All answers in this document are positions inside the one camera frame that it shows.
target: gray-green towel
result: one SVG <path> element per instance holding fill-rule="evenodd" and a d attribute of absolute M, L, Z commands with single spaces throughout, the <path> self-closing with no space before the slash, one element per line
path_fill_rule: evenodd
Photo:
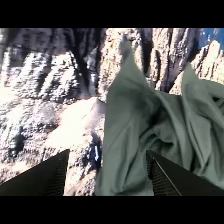
<path fill-rule="evenodd" d="M 224 86 L 199 80 L 189 65 L 182 96 L 150 88 L 129 44 L 109 88 L 103 167 L 96 195 L 153 195 L 151 149 L 224 189 Z"/>

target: green cloth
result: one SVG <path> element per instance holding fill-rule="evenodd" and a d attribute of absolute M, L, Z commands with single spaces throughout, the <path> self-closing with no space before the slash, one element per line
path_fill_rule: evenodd
<path fill-rule="evenodd" d="M 199 80 L 188 65 L 182 96 L 156 91 L 129 44 L 122 51 L 123 65 L 107 95 L 96 195 L 153 195 L 148 149 L 224 188 L 224 86 Z"/>

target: rocky mountain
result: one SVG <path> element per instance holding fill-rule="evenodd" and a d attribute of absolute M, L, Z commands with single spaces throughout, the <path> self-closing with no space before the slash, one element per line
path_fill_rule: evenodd
<path fill-rule="evenodd" d="M 149 85 L 181 94 L 182 71 L 223 84 L 199 28 L 0 28 L 0 183 L 70 149 L 65 195 L 93 195 L 108 88 L 130 41 Z"/>

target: cloth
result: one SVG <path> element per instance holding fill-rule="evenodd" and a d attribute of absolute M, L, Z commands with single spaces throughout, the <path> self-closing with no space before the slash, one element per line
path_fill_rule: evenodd
<path fill-rule="evenodd" d="M 129 44 L 122 54 L 107 96 L 96 195 L 153 195 L 148 149 L 223 189 L 224 87 L 199 80 L 188 65 L 181 96 L 156 91 L 137 68 Z"/>

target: garment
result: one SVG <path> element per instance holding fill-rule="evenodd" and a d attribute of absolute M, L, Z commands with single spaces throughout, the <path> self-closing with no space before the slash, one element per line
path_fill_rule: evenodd
<path fill-rule="evenodd" d="M 96 195 L 153 195 L 146 150 L 153 150 L 224 188 L 224 86 L 199 80 L 190 65 L 182 95 L 150 88 L 131 47 L 109 88 L 103 167 Z"/>

